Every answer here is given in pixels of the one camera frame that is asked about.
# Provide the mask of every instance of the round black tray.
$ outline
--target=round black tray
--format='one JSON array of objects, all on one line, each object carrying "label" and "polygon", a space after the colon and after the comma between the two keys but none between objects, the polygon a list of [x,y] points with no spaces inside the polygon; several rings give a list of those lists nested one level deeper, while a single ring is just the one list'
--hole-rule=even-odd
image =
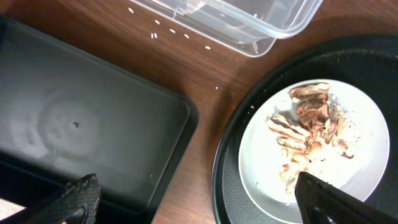
[{"label": "round black tray", "polygon": [[382,111],[389,128],[389,160],[366,203],[397,216],[398,36],[361,35],[322,44],[284,62],[260,80],[236,108],[220,139],[213,166],[211,194],[217,223],[280,223],[260,211],[244,191],[238,171],[239,145],[249,120],[268,98],[291,84],[314,78],[350,83],[369,95]]}]

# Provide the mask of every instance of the black tray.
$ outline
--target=black tray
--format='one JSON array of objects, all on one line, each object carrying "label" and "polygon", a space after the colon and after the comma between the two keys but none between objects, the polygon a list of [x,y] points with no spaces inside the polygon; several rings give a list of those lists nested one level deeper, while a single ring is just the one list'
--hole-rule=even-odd
[{"label": "black tray", "polygon": [[97,223],[152,222],[198,124],[189,99],[5,18],[0,107],[0,198],[95,173]]},{"label": "black tray", "polygon": [[268,98],[291,84],[314,78],[350,83],[369,95],[382,111],[389,128],[389,160],[366,203],[397,216],[398,36],[361,35],[331,41],[286,61],[260,80],[236,108],[213,166],[211,193],[217,223],[280,223],[262,213],[244,191],[238,171],[239,145],[249,120]]}]

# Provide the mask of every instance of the plate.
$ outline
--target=plate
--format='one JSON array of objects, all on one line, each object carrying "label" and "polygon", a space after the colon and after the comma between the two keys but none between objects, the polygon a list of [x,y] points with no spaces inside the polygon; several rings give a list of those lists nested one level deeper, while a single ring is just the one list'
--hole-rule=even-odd
[{"label": "plate", "polygon": [[279,180],[283,158],[277,144],[277,134],[267,127],[266,121],[276,113],[290,115],[295,105],[290,90],[314,83],[328,83],[333,102],[351,112],[360,137],[352,166],[344,169],[345,178],[333,184],[359,200],[366,200],[378,185],[389,157],[389,134],[386,121],[368,95],[356,87],[336,80],[308,80],[284,88],[270,97],[250,120],[239,148],[239,174],[249,198],[264,213],[286,223],[301,223],[300,210],[294,197],[285,194],[285,185]]}]

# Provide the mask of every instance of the pile of food pieces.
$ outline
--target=pile of food pieces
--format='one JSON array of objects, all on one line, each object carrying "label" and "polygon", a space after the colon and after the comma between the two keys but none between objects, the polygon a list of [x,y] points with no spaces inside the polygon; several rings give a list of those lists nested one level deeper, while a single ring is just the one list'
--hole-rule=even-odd
[{"label": "pile of food pieces", "polygon": [[280,134],[285,164],[279,177],[286,184],[288,195],[294,194],[299,173],[309,172],[322,179],[326,170],[339,159],[352,159],[354,154],[342,138],[347,118],[341,107],[330,100],[329,84],[301,86],[290,92],[300,122],[277,114],[267,121],[268,128]]}]

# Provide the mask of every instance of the brown wooden surface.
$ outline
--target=brown wooden surface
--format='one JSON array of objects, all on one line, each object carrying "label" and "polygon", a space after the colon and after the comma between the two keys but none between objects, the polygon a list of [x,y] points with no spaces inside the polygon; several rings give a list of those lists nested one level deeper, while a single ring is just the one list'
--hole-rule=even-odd
[{"label": "brown wooden surface", "polygon": [[[398,1],[324,0],[302,33],[278,40],[263,57],[248,58],[128,0],[2,0],[0,12],[184,94],[196,104],[198,129],[154,223],[215,222],[210,186],[218,140],[239,101],[268,71],[327,40],[398,33]],[[151,39],[152,32],[157,39]]]}]

